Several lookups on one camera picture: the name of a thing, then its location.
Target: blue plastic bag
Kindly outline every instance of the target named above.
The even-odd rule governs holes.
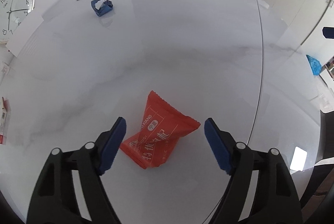
[[[318,76],[320,74],[320,71],[321,71],[321,68],[322,68],[321,65],[320,65],[320,62],[317,59],[315,59],[315,58],[313,58],[309,55],[306,55],[306,57],[307,57],[307,59],[310,63],[313,75]]]

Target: screw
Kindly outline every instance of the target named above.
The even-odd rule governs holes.
[[[92,148],[94,148],[94,146],[95,146],[94,142],[88,142],[88,143],[85,144],[86,149],[92,149]]]
[[[278,151],[278,149],[276,149],[276,148],[272,148],[271,150],[270,150],[270,152],[273,154],[273,155],[279,155],[279,151]]]
[[[245,149],[246,148],[246,144],[245,143],[242,143],[242,142],[238,142],[236,144],[237,148],[238,149]]]
[[[51,151],[51,153],[52,153],[52,155],[57,155],[58,153],[60,153],[60,149],[59,148],[54,148],[52,151]]]

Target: clock hand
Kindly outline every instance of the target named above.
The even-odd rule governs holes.
[[[12,10],[12,11],[7,12],[7,13],[16,12],[16,11],[22,11],[22,10],[29,10],[29,8],[27,8],[27,9],[19,9],[19,10]]]
[[[10,4],[10,10],[9,10],[9,11],[12,11],[13,1],[14,1],[14,0],[12,0],[12,3]]]
[[[13,1],[14,1],[14,0],[12,0],[12,3],[10,4],[10,9],[9,9],[9,14],[8,14],[8,31],[9,31],[10,14],[11,14],[11,12],[12,12]]]
[[[9,31],[10,13],[8,14],[8,31]]]

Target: red plastic wrapper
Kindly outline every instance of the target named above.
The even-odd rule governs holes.
[[[125,140],[120,148],[140,167],[158,167],[167,161],[178,140],[200,125],[151,91],[140,132]]]

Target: chair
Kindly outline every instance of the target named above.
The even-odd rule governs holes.
[[[0,216],[1,216],[1,223],[24,224],[23,221],[16,215],[16,213],[14,213],[13,209],[6,201],[1,191],[0,191]]]
[[[316,162],[334,157],[334,111],[320,111],[320,140]]]
[[[333,168],[334,164],[314,167],[310,181],[300,199],[304,224],[333,223]]]

